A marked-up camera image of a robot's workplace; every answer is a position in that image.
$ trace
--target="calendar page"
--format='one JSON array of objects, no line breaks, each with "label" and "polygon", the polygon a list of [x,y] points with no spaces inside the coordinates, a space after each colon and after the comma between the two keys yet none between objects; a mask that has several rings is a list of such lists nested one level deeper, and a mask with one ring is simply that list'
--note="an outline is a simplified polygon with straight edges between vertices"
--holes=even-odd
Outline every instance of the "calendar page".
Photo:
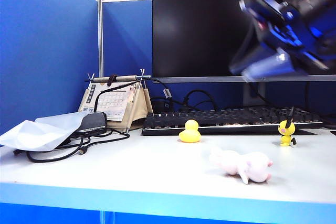
[{"label": "calendar page", "polygon": [[[79,110],[93,111],[97,95],[100,92],[124,84],[127,84],[127,82],[113,82],[111,86],[107,86],[107,83],[90,83],[84,102]],[[131,102],[134,98],[135,89],[134,84],[102,94],[98,100],[97,111],[104,112],[107,115],[107,120],[121,122],[127,103]]]}]

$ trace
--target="white plastic bag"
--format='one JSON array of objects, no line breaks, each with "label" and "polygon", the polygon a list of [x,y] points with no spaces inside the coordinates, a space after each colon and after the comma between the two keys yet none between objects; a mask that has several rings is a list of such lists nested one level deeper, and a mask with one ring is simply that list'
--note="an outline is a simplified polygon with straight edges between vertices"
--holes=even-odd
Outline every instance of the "white plastic bag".
[{"label": "white plastic bag", "polygon": [[79,128],[89,111],[24,121],[0,136],[0,144],[23,150],[46,152],[60,145]]}]

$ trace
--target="monitor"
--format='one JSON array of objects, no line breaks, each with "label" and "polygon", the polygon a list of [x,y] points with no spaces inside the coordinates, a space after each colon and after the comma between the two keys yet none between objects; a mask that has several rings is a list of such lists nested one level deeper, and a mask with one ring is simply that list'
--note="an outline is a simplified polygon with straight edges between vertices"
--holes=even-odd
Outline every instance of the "monitor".
[{"label": "monitor", "polygon": [[[152,12],[153,77],[163,82],[243,81],[228,68],[251,22],[239,0],[152,0]],[[257,43],[254,38],[249,48]],[[262,79],[306,80],[336,80],[336,75]]]}]

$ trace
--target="monitor stand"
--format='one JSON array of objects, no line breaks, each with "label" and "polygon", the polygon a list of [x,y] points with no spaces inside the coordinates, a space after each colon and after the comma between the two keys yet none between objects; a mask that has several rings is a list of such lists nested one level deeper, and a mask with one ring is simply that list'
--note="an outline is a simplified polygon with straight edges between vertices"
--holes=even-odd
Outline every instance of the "monitor stand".
[{"label": "monitor stand", "polygon": [[[266,83],[265,82],[257,82],[252,83],[255,86],[256,90],[258,90],[259,94],[265,97],[266,93]],[[243,86],[243,105],[244,106],[254,106],[254,105],[265,105],[265,102],[251,89],[250,85],[244,83]]]}]

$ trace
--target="black monitor screen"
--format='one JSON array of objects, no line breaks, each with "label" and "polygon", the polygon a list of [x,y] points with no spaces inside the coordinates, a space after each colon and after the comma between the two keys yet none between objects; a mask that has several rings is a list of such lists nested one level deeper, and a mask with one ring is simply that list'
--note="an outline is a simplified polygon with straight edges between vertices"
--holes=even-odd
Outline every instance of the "black monitor screen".
[{"label": "black monitor screen", "polygon": [[239,0],[153,0],[152,4],[154,77],[232,76],[228,65],[251,22]]}]

